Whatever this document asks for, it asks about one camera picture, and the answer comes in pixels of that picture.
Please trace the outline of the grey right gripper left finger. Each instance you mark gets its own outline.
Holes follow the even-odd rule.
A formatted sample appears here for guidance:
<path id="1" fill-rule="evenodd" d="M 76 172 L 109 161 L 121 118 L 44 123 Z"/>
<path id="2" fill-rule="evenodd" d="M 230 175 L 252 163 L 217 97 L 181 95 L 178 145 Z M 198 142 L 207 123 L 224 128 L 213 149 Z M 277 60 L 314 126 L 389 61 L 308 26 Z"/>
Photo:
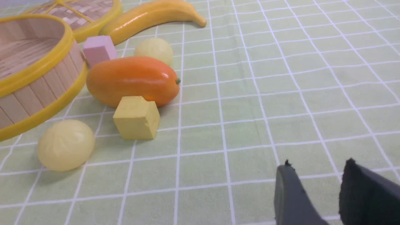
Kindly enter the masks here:
<path id="1" fill-rule="evenodd" d="M 314 208 L 288 160 L 276 169 L 274 211 L 277 225 L 328 224 Z"/>

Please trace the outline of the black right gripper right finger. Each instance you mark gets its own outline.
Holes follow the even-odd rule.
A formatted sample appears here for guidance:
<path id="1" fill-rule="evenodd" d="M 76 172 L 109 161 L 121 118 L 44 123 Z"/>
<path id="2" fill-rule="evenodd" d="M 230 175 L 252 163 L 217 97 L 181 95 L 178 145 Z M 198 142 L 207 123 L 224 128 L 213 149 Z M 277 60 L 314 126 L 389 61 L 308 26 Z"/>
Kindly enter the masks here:
<path id="1" fill-rule="evenodd" d="M 339 215 L 345 225 L 398 225 L 400 186 L 350 158 L 342 175 Z"/>

